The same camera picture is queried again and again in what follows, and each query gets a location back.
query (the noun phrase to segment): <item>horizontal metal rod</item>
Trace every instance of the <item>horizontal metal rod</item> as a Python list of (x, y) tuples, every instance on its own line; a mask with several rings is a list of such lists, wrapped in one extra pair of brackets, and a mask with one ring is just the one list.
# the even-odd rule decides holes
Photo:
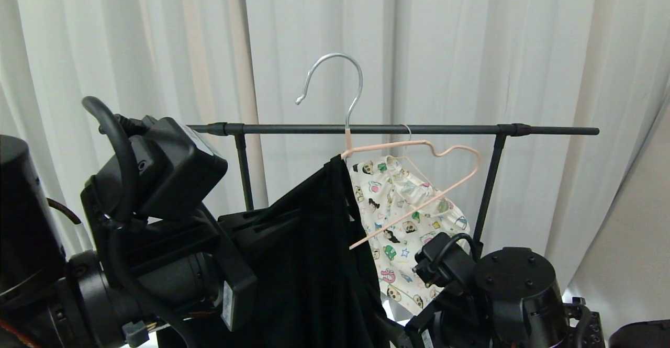
[[(219, 136), (238, 134), (342, 134), (344, 125), (328, 124), (237, 124), (214, 123), (189, 126), (195, 131)], [(589, 127), (533, 127), (524, 124), (499, 124), (496, 126), (449, 126), (449, 125), (409, 125), (417, 135), (497, 135), (510, 136), (540, 135), (598, 135), (600, 129)], [(404, 134), (402, 125), (352, 125), (354, 134)]]

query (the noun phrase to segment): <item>red wire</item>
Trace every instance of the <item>red wire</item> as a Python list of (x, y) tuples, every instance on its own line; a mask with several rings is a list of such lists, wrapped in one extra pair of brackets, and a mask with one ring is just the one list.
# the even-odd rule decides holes
[(31, 339), (29, 336), (26, 334), (23, 334), (21, 331), (15, 329), (9, 322), (6, 320), (0, 319), (0, 327), (3, 329), (7, 330), (10, 334), (16, 336), (17, 339), (19, 339), (23, 344), (25, 344), (28, 348), (40, 348), (40, 345), (36, 343), (33, 339)]

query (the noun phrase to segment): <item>curtain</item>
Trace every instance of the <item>curtain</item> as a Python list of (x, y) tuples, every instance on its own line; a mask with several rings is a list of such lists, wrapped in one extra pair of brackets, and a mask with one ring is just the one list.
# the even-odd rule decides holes
[[(0, 15), (2, 132), (29, 142), (48, 196), (79, 215), (77, 195), (111, 155), (84, 95), (185, 124), (341, 124), (358, 86), (343, 59), (319, 67), (294, 104), (329, 52), (363, 69), (352, 124), (599, 127), (595, 137), (509, 138), (484, 228), (485, 250), (533, 248), (563, 287), (668, 96), (668, 0), (0, 0)], [(406, 138), (357, 135), (354, 145)], [(476, 177), (450, 193), (474, 224), (493, 138), (412, 138), (483, 154)], [(209, 140), (229, 170), (205, 203), (243, 210), (235, 144)], [(339, 135), (247, 141), (256, 207), (344, 148)], [(438, 188), (474, 164), (467, 153), (407, 154)], [(83, 234), (58, 229), (69, 252), (85, 248)]]

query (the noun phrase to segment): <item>white patterned garment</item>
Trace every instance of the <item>white patterned garment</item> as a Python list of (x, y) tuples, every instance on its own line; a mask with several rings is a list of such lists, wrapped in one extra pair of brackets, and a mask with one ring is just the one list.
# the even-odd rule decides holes
[[(361, 222), (368, 234), (440, 192), (410, 174), (391, 156), (356, 164), (349, 169), (349, 176), (361, 210)], [(414, 254), (441, 231), (449, 235), (470, 232), (463, 213), (447, 198), (412, 213), (405, 221), (370, 240), (381, 291), (414, 315), (442, 290), (434, 285), (426, 288), (411, 270), (416, 265)]]

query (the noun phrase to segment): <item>black metal pole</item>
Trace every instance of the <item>black metal pole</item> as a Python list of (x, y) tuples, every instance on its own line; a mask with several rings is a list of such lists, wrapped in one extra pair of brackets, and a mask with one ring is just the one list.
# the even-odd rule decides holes
[(237, 147), (237, 159), (240, 162), (240, 174), (242, 174), (244, 204), (247, 206), (247, 210), (253, 210), (251, 177), (249, 176), (249, 160), (247, 159), (247, 141), (244, 138), (244, 133), (238, 133), (235, 135), (235, 147)]
[[(228, 136), (239, 133), (246, 134), (333, 134), (344, 133), (343, 125), (328, 124), (237, 124), (213, 123), (206, 125), (189, 126), (195, 131), (210, 133), (211, 135)], [(499, 124), (495, 126), (446, 126), (446, 125), (418, 125), (409, 126), (412, 133), (417, 135), (498, 135), (505, 133), (508, 136), (526, 136), (531, 134), (542, 135), (598, 135), (600, 129), (585, 127), (533, 127), (526, 124)], [(353, 125), (353, 134), (402, 134), (407, 128), (402, 125)]]
[(482, 203), (479, 205), (479, 215), (477, 216), (477, 224), (474, 226), (474, 234), (472, 239), (477, 247), (477, 259), (482, 254), (483, 243), (481, 242), (482, 231), (484, 230), (484, 221), (486, 220), (486, 213), (488, 212), (488, 204), (491, 201), (491, 195), (493, 193), (493, 184), (496, 181), (496, 175), (498, 174), (498, 165), (500, 165), (500, 157), (503, 154), (503, 148), (505, 147), (505, 139), (507, 135), (498, 134), (496, 135), (496, 140), (493, 142), (493, 154), (491, 155), (491, 163), (488, 166), (488, 174), (486, 175), (486, 183), (484, 184), (484, 191), (482, 193)]

